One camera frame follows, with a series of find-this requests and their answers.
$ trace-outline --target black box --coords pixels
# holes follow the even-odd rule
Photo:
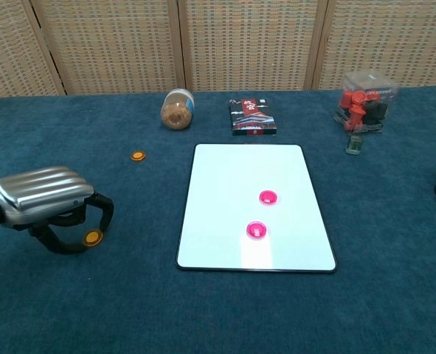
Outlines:
[[[232,135],[276,134],[277,125],[265,99],[229,100]]]

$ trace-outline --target wicker partition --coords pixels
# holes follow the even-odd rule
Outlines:
[[[196,91],[302,89],[307,66],[311,73],[314,68],[314,60],[308,59],[316,10],[322,4],[324,15],[325,3],[180,0],[187,87]],[[319,38],[315,39],[317,49]]]
[[[67,94],[167,91],[184,85],[174,0],[32,3]]]
[[[403,86],[436,84],[436,0],[330,0],[313,89],[378,69]]]
[[[63,93],[29,2],[0,1],[0,97]]]

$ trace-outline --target whiteboard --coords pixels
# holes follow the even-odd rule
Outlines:
[[[335,271],[301,147],[196,145],[176,265]]]

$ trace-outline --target table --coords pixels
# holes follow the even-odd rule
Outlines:
[[[436,86],[401,89],[359,156],[332,120],[339,95],[196,93],[184,131],[161,125],[165,93],[0,99],[0,177],[66,165],[116,207],[80,255],[0,227],[0,353],[436,353]],[[235,97],[269,99],[277,135],[232,136]],[[178,270],[198,142],[301,145],[337,272]],[[81,239],[87,216],[60,237]]]

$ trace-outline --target glass jar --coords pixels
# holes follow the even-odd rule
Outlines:
[[[167,127],[180,130],[190,125],[194,110],[193,95],[184,88],[175,88],[166,96],[160,115]]]

